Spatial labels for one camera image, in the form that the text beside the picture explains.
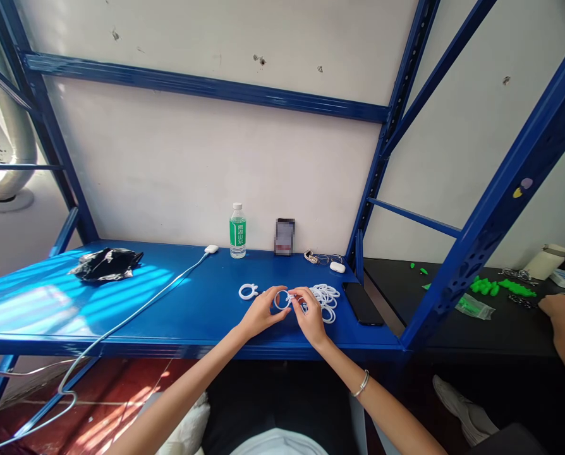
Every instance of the purple sticker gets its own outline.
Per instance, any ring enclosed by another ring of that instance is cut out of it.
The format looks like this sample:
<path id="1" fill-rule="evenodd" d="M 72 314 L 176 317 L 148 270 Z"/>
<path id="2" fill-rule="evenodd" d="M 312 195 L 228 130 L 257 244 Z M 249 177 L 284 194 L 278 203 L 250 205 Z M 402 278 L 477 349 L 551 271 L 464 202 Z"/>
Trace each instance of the purple sticker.
<path id="1" fill-rule="evenodd" d="M 530 178 L 523 179 L 521 182 L 521 186 L 526 190 L 531 188 L 532 184 L 533 184 L 533 180 L 531 180 Z"/>

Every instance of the red floor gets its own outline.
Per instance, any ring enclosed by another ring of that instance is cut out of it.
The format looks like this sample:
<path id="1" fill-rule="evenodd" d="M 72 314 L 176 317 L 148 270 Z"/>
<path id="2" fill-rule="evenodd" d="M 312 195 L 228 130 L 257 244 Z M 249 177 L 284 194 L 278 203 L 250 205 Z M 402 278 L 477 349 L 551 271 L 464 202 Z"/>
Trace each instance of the red floor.
<path id="1" fill-rule="evenodd" d="M 194 360 L 101 359 L 74 387 L 78 403 L 49 426 L 22 439 L 37 454 L 102 454 L 135 420 L 154 392 L 167 389 Z M 59 380 L 0 411 L 0 428 L 13 435 L 54 395 Z M 62 399 L 42 422 L 60 413 Z"/>

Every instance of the black table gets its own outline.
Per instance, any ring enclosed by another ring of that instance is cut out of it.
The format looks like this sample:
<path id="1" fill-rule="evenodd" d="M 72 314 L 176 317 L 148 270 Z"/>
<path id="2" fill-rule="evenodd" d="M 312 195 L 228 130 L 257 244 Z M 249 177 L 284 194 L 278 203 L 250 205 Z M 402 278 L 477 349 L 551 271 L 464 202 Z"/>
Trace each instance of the black table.
<path id="1" fill-rule="evenodd" d="M 411 269 L 410 263 L 365 259 L 365 272 L 404 325 L 408 325 L 426 292 L 422 286 L 431 283 L 440 269 L 440 264 L 426 262 L 415 262 L 415 268 Z M 421 268 L 428 275 L 421 274 Z M 501 281 L 505 277 L 499 272 L 500 269 L 485 268 L 479 275 L 489 281 Z M 533 287 L 524 285 L 538 294 L 528 299 L 534 302 L 548 294 L 565 292 L 550 280 Z M 516 356 L 541 360 L 558 358 L 552 343 L 552 325 L 539 308 L 527 309 L 513 303 L 508 300 L 509 291 L 504 288 L 496 297 L 472 293 L 470 290 L 468 293 L 495 308 L 491 320 L 480 320 L 457 310 L 452 311 L 427 342 L 425 352 L 430 360 L 433 360 L 433 355 L 435 360 L 449 361 L 453 358 L 462 363 L 480 363 L 484 356 L 492 356 L 496 363 L 499 363 L 500 356 L 505 356 L 509 361 Z"/>

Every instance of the green bottle label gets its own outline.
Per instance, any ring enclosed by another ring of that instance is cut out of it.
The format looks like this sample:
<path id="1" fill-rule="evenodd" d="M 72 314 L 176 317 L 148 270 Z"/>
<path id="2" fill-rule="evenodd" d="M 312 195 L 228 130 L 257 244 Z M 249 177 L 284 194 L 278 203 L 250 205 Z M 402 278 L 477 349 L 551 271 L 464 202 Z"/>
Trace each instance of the green bottle label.
<path id="1" fill-rule="evenodd" d="M 246 221 L 230 221 L 230 245 L 243 246 L 246 241 Z"/>

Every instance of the water bottle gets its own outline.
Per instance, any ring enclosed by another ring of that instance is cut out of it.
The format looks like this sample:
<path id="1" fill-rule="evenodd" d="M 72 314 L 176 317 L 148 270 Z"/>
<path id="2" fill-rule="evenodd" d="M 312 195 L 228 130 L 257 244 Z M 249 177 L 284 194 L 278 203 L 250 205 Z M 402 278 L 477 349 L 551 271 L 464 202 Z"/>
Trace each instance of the water bottle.
<path id="1" fill-rule="evenodd" d="M 246 218 L 242 203 L 235 202 L 232 208 L 234 212 L 230 217 L 230 255 L 234 259 L 240 259 L 245 257 L 246 252 Z"/>

